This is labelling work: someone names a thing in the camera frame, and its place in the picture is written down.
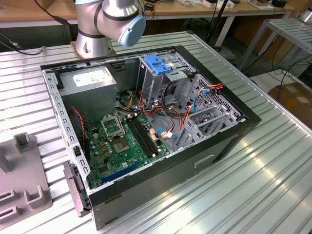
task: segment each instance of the blue pci slot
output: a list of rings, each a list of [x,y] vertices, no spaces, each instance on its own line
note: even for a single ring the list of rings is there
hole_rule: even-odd
[[[105,177],[105,178],[101,179],[102,183],[105,183],[105,182],[108,182],[110,180],[116,179],[116,178],[118,178],[118,177],[120,177],[120,176],[122,176],[124,174],[127,174],[127,173],[133,171],[137,167],[137,165],[139,163],[140,163],[140,161],[136,162],[135,164],[133,164],[133,165],[131,165],[131,166],[129,166],[129,167],[119,171],[119,172],[116,172],[116,173],[114,173],[112,175],[109,175],[108,177]]]

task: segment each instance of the blue plastic clip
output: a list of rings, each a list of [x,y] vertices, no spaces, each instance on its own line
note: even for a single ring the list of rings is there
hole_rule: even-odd
[[[144,58],[157,75],[172,71],[171,68],[167,67],[157,55],[147,55]]]

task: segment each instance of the label sticker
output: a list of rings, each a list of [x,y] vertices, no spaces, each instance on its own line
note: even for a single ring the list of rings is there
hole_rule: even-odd
[[[307,100],[305,97],[297,97],[299,99],[299,101],[301,101],[302,103],[309,103],[309,100]]]
[[[291,93],[297,93],[298,92],[298,90],[293,86],[286,87],[286,89],[288,89]]]
[[[77,87],[88,84],[95,84],[103,81],[108,81],[109,76],[102,70],[78,74],[73,76],[73,80]]]
[[[174,67],[175,65],[173,63],[167,63],[166,66],[167,67]]]

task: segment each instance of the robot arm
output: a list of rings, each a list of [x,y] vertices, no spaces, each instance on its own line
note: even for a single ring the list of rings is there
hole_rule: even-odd
[[[133,46],[143,35],[145,17],[138,0],[76,0],[78,37],[76,51],[83,58],[112,54],[110,39]]]

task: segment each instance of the slotted metal table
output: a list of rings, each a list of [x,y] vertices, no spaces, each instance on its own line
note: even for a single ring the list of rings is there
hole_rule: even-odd
[[[299,52],[305,50],[309,54],[312,54],[312,25],[308,25],[298,19],[266,19],[262,26],[260,27],[258,33],[255,35],[253,41],[249,45],[247,51],[243,56],[242,63],[239,66],[239,69],[242,70],[244,65],[246,64],[249,56],[253,52],[255,46],[261,39],[263,33],[267,29],[272,29],[273,34],[271,35],[271,39],[276,37],[277,34],[281,35],[285,39],[291,41],[293,44],[298,46],[297,51],[295,52],[292,59],[288,64],[291,64],[294,59],[297,57]]]
[[[95,230],[78,218],[63,173],[69,159],[43,82],[41,64],[77,57],[70,45],[44,54],[0,54],[0,140],[35,133],[51,208],[1,231],[48,233],[302,233],[312,228],[312,131],[196,35],[143,37],[130,51],[183,45],[262,119],[230,154],[142,207]]]

